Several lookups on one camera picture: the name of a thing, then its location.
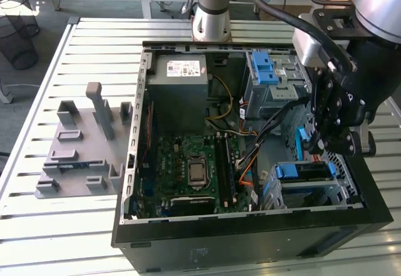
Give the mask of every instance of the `white sticker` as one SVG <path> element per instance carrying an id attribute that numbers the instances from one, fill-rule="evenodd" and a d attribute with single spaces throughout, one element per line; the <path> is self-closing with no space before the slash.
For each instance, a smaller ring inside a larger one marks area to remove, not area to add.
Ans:
<path id="1" fill-rule="evenodd" d="M 252 190 L 251 198 L 252 198 L 253 202 L 255 202 L 255 204 L 258 204 L 259 197 L 258 197 L 258 195 L 255 193 L 254 190 Z"/>
<path id="2" fill-rule="evenodd" d="M 199 61 L 169 61 L 167 63 L 167 77 L 200 77 Z"/>
<path id="3" fill-rule="evenodd" d="M 261 176 L 259 177 L 260 180 L 266 180 L 268 178 L 268 172 L 262 171 Z"/>
<path id="4" fill-rule="evenodd" d="M 276 69 L 276 74 L 286 74 L 286 72 L 283 69 Z"/>
<path id="5" fill-rule="evenodd" d="M 239 109 L 239 117 L 240 117 L 240 119 L 245 120 L 245 109 L 244 108 Z"/>

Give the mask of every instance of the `yellow wire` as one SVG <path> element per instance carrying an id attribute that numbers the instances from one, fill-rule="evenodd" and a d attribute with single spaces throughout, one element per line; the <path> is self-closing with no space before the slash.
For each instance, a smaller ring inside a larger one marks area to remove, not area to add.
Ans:
<path id="1" fill-rule="evenodd" d="M 228 107 L 228 110 L 227 110 L 227 112 L 226 113 L 224 113 L 223 115 L 218 115 L 218 116 L 208 116 L 206 119 L 207 120 L 219 120 L 219 119 L 221 119 L 221 118 L 224 118 L 224 117 L 226 117 L 227 115 L 229 115 L 230 114 L 230 112 L 231 112 L 231 108 L 232 108 L 232 96 L 231 96 L 231 92 L 230 92 L 230 90 L 228 89 L 228 87 L 227 87 L 227 85 L 223 82 L 223 80 L 222 79 L 220 79 L 220 77 L 218 77 L 218 76 L 214 76 L 213 75 L 213 77 L 215 77 L 217 80 L 219 80 L 220 81 L 220 83 L 224 86 L 224 88 L 227 90 L 227 92 L 228 92 L 228 95 L 230 96 L 230 106 Z"/>

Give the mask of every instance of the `slotted aluminum table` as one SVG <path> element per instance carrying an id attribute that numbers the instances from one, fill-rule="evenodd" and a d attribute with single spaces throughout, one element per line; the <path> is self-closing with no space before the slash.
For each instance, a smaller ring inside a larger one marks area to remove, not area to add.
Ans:
<path id="1" fill-rule="evenodd" d="M 233 21 L 234 42 L 290 43 L 293 28 L 276 22 Z M 86 84 L 99 81 L 110 106 L 133 101 L 142 41 L 190 41 L 179 20 L 81 19 L 69 24 L 0 177 L 0 274 L 135 275 L 111 248 L 116 196 L 37 200 L 33 193 L 56 131 L 61 100 L 90 108 Z M 389 99 L 371 126 L 377 157 L 367 159 L 394 222 L 358 237 L 325 258 L 221 267 L 223 275 L 400 275 L 401 129 Z"/>

